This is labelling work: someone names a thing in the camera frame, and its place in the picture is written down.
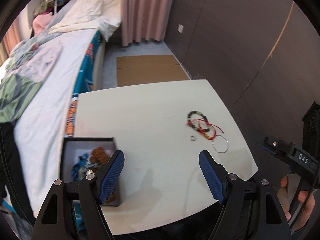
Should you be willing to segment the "person's right hand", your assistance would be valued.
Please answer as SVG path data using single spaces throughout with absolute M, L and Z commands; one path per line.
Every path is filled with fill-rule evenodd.
M 313 184 L 297 174 L 289 173 L 280 181 L 276 195 L 293 238 L 304 230 L 311 217 L 316 205 L 315 191 Z

